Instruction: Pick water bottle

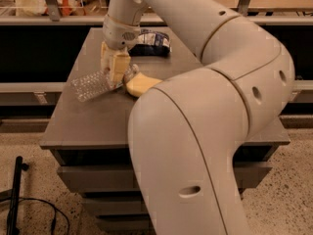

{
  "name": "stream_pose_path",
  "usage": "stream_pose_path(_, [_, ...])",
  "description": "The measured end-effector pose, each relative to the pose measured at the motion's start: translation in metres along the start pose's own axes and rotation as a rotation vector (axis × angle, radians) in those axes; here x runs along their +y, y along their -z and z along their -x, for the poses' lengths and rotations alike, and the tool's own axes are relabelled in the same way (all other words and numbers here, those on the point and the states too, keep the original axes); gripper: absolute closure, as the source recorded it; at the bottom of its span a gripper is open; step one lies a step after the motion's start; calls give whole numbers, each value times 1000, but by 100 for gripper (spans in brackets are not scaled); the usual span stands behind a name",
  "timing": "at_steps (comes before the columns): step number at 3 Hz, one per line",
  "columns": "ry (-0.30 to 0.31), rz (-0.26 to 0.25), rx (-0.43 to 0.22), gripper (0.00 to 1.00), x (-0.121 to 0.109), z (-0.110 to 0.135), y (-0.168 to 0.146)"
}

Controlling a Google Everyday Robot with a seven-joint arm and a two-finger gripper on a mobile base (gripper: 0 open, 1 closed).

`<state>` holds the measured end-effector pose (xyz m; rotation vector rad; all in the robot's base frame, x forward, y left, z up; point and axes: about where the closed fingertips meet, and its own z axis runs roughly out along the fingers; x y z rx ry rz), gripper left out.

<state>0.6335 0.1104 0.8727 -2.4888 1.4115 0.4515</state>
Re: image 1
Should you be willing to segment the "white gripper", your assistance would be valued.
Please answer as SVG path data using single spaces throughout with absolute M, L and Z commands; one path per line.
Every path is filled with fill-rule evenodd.
M 139 33 L 139 26 L 118 23 L 110 16 L 105 16 L 104 41 L 101 46 L 101 70 L 111 69 L 110 79 L 113 83 L 118 83 L 123 79 L 131 61 L 127 49 L 131 49 L 137 44 Z

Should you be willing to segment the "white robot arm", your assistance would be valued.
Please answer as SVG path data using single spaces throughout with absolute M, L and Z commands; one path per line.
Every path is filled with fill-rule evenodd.
M 250 235 L 233 157 L 290 99 L 291 55 L 213 0 L 111 0 L 109 48 L 134 45 L 145 7 L 201 62 L 150 88 L 129 117 L 131 161 L 156 235 Z

